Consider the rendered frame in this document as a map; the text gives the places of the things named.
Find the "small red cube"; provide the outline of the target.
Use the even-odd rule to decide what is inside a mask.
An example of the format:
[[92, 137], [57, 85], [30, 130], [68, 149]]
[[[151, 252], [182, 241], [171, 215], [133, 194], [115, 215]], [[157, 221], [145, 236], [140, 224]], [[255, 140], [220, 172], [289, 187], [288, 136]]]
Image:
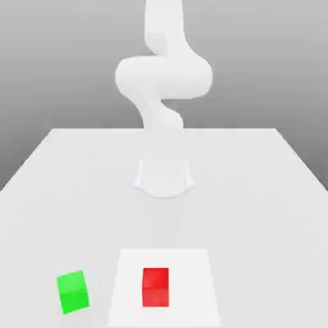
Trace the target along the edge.
[[142, 276], [142, 306], [169, 307], [169, 269], [144, 268]]

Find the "small green cube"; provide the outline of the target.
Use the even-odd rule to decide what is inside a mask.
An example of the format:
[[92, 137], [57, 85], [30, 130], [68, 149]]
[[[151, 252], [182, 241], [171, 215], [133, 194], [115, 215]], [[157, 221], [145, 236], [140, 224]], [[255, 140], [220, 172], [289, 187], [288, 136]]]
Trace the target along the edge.
[[88, 289], [82, 270], [59, 275], [56, 282], [64, 315], [90, 306]]

